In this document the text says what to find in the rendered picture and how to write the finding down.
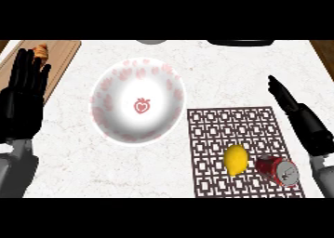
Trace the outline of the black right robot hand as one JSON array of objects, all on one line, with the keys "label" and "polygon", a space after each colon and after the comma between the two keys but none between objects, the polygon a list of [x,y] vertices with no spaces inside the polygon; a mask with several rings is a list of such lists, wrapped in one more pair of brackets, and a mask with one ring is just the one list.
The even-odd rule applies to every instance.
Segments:
[{"label": "black right robot hand", "polygon": [[286,112],[289,122],[308,154],[321,156],[334,153],[334,136],[318,115],[295,99],[286,86],[273,75],[268,77],[268,80],[268,91]]}]

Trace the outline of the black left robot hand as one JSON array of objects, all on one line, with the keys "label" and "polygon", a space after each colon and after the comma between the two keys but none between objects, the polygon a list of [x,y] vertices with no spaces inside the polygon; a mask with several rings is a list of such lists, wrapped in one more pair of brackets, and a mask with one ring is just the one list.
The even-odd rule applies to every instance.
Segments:
[{"label": "black left robot hand", "polygon": [[0,90],[0,144],[33,139],[44,121],[51,65],[41,66],[32,49],[21,48],[11,69],[10,85]]}]

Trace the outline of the brown patterned placemat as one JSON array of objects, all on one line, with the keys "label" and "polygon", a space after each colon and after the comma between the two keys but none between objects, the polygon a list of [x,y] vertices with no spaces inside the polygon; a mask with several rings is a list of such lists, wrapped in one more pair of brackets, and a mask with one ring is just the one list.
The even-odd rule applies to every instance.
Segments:
[{"label": "brown patterned placemat", "polygon": [[[302,186],[286,188],[262,177],[259,156],[290,157],[271,107],[190,109],[187,111],[194,194],[199,198],[304,198]],[[240,144],[247,151],[246,171],[231,176],[225,149]]]}]

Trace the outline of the yellow lemon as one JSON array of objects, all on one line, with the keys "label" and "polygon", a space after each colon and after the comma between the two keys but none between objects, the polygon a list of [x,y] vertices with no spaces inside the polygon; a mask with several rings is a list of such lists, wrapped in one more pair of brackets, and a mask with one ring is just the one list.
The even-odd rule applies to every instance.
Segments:
[{"label": "yellow lemon", "polygon": [[247,151],[243,145],[231,145],[225,151],[227,173],[234,177],[246,171]]}]

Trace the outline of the white bowl with red hearts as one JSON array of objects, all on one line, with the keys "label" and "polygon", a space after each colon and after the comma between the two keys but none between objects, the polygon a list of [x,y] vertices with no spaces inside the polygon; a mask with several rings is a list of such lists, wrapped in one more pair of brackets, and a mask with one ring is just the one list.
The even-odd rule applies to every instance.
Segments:
[{"label": "white bowl with red hearts", "polygon": [[187,107],[181,74],[162,60],[140,57],[113,64],[89,93],[89,115],[113,143],[150,145],[178,126]]}]

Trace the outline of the red can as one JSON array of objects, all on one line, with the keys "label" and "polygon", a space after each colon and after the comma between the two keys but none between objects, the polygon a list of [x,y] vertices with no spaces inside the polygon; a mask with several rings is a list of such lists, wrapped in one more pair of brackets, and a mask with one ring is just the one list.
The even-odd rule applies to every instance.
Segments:
[{"label": "red can", "polygon": [[258,158],[255,167],[262,176],[280,186],[292,188],[299,183],[299,168],[284,157],[264,155]]}]

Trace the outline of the pale wooden cutting board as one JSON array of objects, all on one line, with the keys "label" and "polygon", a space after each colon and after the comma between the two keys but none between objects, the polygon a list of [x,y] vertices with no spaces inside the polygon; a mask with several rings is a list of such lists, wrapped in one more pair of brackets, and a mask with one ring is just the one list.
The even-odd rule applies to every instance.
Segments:
[{"label": "pale wooden cutting board", "polygon": [[45,93],[45,100],[50,100],[54,89],[70,66],[70,62],[75,58],[76,52],[81,48],[81,40],[21,40],[10,51],[4,51],[0,58],[0,90],[8,86],[11,79],[11,68],[16,60],[16,56],[20,48],[35,48],[38,45],[47,43],[50,49],[51,65],[50,81]]}]

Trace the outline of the orange croissant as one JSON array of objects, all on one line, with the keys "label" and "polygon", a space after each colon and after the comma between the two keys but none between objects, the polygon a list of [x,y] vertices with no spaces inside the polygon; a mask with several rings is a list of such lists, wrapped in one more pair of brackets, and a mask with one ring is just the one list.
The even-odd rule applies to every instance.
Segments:
[{"label": "orange croissant", "polygon": [[41,66],[47,65],[48,59],[50,59],[50,49],[48,44],[44,43],[38,45],[33,49],[35,57],[42,60]]}]

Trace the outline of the black appliance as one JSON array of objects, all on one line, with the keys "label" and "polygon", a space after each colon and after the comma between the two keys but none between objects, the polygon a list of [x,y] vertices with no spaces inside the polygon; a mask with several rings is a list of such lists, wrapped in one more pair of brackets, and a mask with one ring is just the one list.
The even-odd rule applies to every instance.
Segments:
[{"label": "black appliance", "polygon": [[208,40],[216,46],[271,46],[276,40]]}]

